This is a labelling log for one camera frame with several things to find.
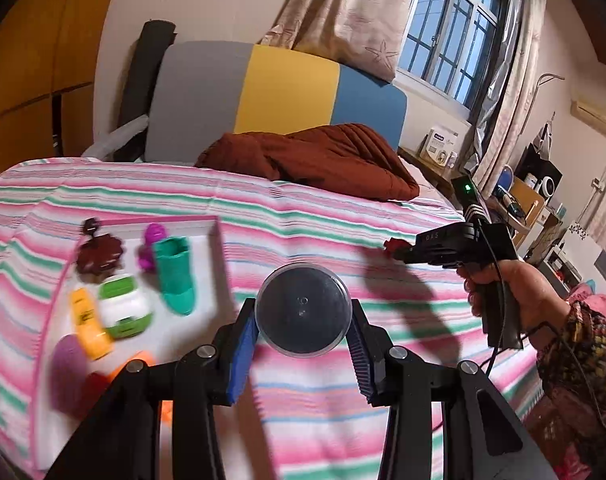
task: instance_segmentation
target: human hand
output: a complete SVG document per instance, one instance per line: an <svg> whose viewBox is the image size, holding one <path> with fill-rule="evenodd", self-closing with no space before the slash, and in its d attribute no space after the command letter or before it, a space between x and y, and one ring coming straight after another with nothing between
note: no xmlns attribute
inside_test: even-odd
<svg viewBox="0 0 606 480"><path fill-rule="evenodd" d="M556 293L543 274L535 267L519 260L499 262L504 282L510 287L514 299L519 304L521 326L525 332L547 321L558 331L566 322L570 306ZM483 298L476 293L476 285L487 285L498 280L494 264L470 274L465 267L459 267L457 274L465 279L464 288L469 293L468 302L473 316L480 317ZM543 349L554 337L550 329L544 328L530 337L536 349Z"/></svg>

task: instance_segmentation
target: striped bedsheet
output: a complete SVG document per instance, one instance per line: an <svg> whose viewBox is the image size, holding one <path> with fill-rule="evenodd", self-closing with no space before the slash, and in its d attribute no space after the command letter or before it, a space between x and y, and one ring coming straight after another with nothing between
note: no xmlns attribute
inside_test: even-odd
<svg viewBox="0 0 606 480"><path fill-rule="evenodd" d="M424 359L455 364L489 355L480 320L452 270L403 266L385 239L413 240L458 221L442 202L377 203L260 178L91 159L34 160L0 175L0 446L33 471L33 396L40 345L62 267L81 221L207 214L221 219L237 308L290 262L334 271L371 323ZM530 346L500 356L492 380L521 416L541 394ZM250 373L277 478L376 478L387 409L359 394L345 341L295 360L259 341ZM441 412L433 406L433 478L442 478Z"/></svg>

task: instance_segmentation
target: magenta toy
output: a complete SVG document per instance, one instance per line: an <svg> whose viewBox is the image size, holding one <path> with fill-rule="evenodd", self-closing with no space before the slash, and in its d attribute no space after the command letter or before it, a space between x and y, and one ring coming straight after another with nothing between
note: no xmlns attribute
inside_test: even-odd
<svg viewBox="0 0 606 480"><path fill-rule="evenodd" d="M143 245L138 251L138 264L145 272L155 272L157 263L154 261L152 244L165 240L169 235L161 224L150 224L143 234Z"/></svg>

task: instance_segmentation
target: headboard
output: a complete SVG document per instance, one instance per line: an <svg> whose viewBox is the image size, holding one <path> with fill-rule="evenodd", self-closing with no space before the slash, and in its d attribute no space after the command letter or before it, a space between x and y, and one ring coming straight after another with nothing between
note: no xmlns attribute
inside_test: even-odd
<svg viewBox="0 0 606 480"><path fill-rule="evenodd" d="M400 89L321 57L234 41L187 41L164 52L144 159L190 163L226 132L289 134L340 123L367 124L396 150L405 107Z"/></svg>

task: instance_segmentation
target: brown toy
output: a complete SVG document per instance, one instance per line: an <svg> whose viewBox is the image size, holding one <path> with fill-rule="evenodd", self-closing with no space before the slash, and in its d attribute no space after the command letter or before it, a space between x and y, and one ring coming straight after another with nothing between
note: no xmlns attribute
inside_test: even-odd
<svg viewBox="0 0 606 480"><path fill-rule="evenodd" d="M109 278L120 267L120 257L123 254L119 238L109 233L96 236L99 227L96 218L88 218L83 222L81 232L90 239L80 246L76 258L76 271L94 283Z"/></svg>

